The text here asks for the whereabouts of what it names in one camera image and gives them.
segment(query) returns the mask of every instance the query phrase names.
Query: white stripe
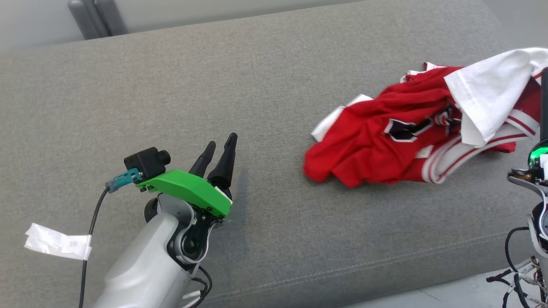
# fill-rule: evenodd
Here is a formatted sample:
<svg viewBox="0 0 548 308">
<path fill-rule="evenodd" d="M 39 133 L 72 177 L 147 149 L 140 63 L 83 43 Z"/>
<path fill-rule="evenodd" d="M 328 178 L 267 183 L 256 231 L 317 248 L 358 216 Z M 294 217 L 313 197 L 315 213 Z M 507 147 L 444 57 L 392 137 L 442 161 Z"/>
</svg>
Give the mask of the white stripe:
<svg viewBox="0 0 548 308">
<path fill-rule="evenodd" d="M 430 155 L 430 158 L 428 158 L 426 160 L 426 162 L 424 162 L 423 164 L 423 169 L 421 171 L 421 176 L 423 178 L 423 181 L 424 182 L 427 182 L 427 183 L 432 183 L 432 181 L 430 181 L 430 177 L 429 177 L 429 172 L 430 172 L 430 166 L 432 165 L 432 162 L 435 161 L 439 156 L 440 154 L 444 153 L 445 150 L 454 145 L 455 143 L 457 143 L 458 141 L 460 141 L 460 135 L 456 136 L 455 138 L 453 138 L 452 140 L 449 140 L 447 142 L 447 144 L 445 144 L 444 146 L 440 147 L 439 149 L 436 150 L 436 152 L 432 153 Z"/>
<path fill-rule="evenodd" d="M 519 120 L 523 124 L 525 124 L 530 130 L 536 132 L 536 130 L 539 128 L 540 124 L 539 122 L 535 121 L 530 115 L 526 114 L 525 112 L 513 109 L 510 112 L 510 117 L 514 117 L 515 119 Z M 521 130 L 525 135 L 529 137 L 534 137 L 535 134 L 531 134 L 530 131 L 527 130 L 526 127 L 523 127 L 521 124 L 516 123 L 515 121 L 511 119 L 506 119 L 506 122 L 509 124 L 512 124 L 513 126 L 517 127 L 519 130 Z"/>
<path fill-rule="evenodd" d="M 350 103 L 346 104 L 346 107 L 352 106 L 361 101 L 369 101 L 369 100 L 373 100 L 373 99 L 367 95 L 360 94 L 356 98 L 351 100 Z M 317 142 L 321 142 L 323 140 L 323 138 L 326 136 L 331 126 L 335 124 L 335 122 L 337 121 L 341 113 L 343 112 L 344 108 L 345 108 L 344 106 L 337 107 L 330 114 L 328 114 L 327 117 L 321 120 L 318 123 L 318 125 L 316 125 L 316 127 L 314 127 L 314 130 L 312 130 L 312 133 L 310 133 L 312 137 L 314 137 L 314 140 L 316 140 Z"/>
<path fill-rule="evenodd" d="M 439 149 L 439 151 L 437 151 L 437 153 L 436 153 L 434 159 L 432 160 L 432 162 L 430 163 L 430 166 L 429 166 L 429 169 L 428 169 L 429 177 L 431 178 L 430 182 L 439 184 L 439 182 L 437 180 L 438 174 L 434 173 L 435 170 L 436 170 L 436 167 L 438 166 L 440 160 L 444 159 L 445 157 L 452 158 L 451 153 L 449 154 L 449 156 L 446 156 L 448 154 L 448 151 L 450 149 L 452 149 L 455 144 L 458 144 L 461 141 L 462 141 L 462 137 L 459 135 L 459 136 L 455 137 L 453 140 L 451 140 L 450 142 L 448 142 L 446 145 L 442 146 Z"/>
<path fill-rule="evenodd" d="M 430 63 L 430 62 L 427 62 L 426 63 L 426 71 L 430 71 L 430 70 L 433 70 L 433 69 L 440 69 L 442 67 L 446 67 L 446 66 L 442 66 L 442 65 L 435 65 L 433 63 Z"/>
<path fill-rule="evenodd" d="M 512 136 L 517 134 L 522 134 L 522 132 L 516 127 L 507 124 L 507 125 L 503 125 L 499 129 L 499 131 L 495 134 L 495 137 L 493 137 L 493 139 L 503 138 L 506 136 Z M 529 137 L 527 136 L 516 137 L 516 138 L 506 138 L 506 139 L 498 140 L 496 142 L 490 142 L 486 146 L 475 149 L 474 151 L 470 153 L 468 152 L 471 149 L 473 149 L 471 146 L 463 143 L 459 143 L 456 146 L 449 149 L 449 151 L 447 151 L 446 153 L 443 153 L 442 159 L 433 164 L 431 170 L 435 170 L 435 174 L 431 173 L 432 180 L 433 182 L 440 184 L 444 182 L 447 176 L 453 173 L 459 166 L 461 166 L 463 163 L 467 162 L 470 158 L 476 156 L 477 154 L 487 149 L 491 149 L 492 147 L 497 145 L 519 141 L 519 140 L 527 140 L 527 139 L 529 139 Z"/>
</svg>

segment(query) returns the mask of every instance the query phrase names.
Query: couch cushion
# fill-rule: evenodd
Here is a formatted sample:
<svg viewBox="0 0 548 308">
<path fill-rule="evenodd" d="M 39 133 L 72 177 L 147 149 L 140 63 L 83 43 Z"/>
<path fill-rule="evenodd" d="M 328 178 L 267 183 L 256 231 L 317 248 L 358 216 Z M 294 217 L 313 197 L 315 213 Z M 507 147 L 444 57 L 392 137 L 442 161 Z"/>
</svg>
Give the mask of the couch cushion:
<svg viewBox="0 0 548 308">
<path fill-rule="evenodd" d="M 533 142 L 478 157 L 443 185 L 349 190 L 301 167 L 310 131 L 358 93 L 424 61 L 468 65 L 506 49 L 479 0 L 368 0 L 0 56 L 3 305 L 77 304 L 81 263 L 24 249 L 32 222 L 85 234 L 125 156 L 156 146 L 187 170 L 230 132 L 235 200 L 211 236 L 203 307 L 336 307 L 503 267 L 504 237 L 536 201 L 505 173 Z M 87 307 L 151 197 L 125 187 L 106 198 Z"/>
</svg>

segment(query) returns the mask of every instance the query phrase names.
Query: black number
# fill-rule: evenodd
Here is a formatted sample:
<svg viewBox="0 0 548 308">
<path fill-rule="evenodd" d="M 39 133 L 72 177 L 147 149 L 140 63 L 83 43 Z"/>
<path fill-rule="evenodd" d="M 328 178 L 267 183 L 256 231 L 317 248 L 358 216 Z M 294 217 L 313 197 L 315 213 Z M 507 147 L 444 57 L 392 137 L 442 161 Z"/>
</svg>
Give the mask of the black number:
<svg viewBox="0 0 548 308">
<path fill-rule="evenodd" d="M 413 142 L 420 133 L 426 131 L 430 127 L 432 127 L 432 121 L 430 119 L 426 119 L 419 124 L 390 119 L 384 132 L 396 142 Z"/>
</svg>

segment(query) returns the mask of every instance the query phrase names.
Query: white tape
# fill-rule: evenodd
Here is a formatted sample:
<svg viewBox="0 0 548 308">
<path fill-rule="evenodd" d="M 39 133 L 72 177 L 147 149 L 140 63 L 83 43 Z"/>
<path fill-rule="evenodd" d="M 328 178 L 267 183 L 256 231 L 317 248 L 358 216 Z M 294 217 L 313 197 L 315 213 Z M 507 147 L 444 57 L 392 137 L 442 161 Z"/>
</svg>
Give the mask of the white tape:
<svg viewBox="0 0 548 308">
<path fill-rule="evenodd" d="M 218 188 L 217 186 L 215 186 L 215 189 L 218 190 L 220 193 L 222 193 L 223 196 L 225 196 L 225 198 L 230 201 L 230 205 L 232 205 L 232 200 L 230 200 L 230 198 L 224 193 L 222 192 L 222 190 L 220 188 Z"/>
<path fill-rule="evenodd" d="M 25 248 L 35 252 L 77 260 L 87 260 L 92 252 L 91 235 L 69 236 L 34 223 L 25 234 Z"/>
<path fill-rule="evenodd" d="M 544 180 L 548 180 L 548 154 L 541 154 L 540 157 L 540 166 L 544 171 Z"/>
<path fill-rule="evenodd" d="M 197 296 L 200 296 L 200 295 L 202 295 L 202 292 L 200 290 L 198 290 L 198 291 L 190 292 L 188 294 L 183 295 L 182 299 L 193 298 L 193 297 L 197 297 Z"/>
</svg>

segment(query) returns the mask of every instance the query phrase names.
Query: metal leg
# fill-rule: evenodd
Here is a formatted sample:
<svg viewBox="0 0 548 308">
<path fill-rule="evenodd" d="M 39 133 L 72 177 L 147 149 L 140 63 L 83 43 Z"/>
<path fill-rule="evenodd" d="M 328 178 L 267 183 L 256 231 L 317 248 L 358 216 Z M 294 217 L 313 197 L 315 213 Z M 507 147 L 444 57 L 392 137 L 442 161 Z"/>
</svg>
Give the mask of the metal leg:
<svg viewBox="0 0 548 308">
<path fill-rule="evenodd" d="M 68 8 L 84 39 L 110 36 L 109 30 L 99 15 L 93 0 L 69 0 Z"/>
<path fill-rule="evenodd" d="M 95 6 L 99 10 L 103 20 L 112 36 L 128 34 L 122 16 L 118 11 L 115 0 L 95 0 Z"/>
</svg>

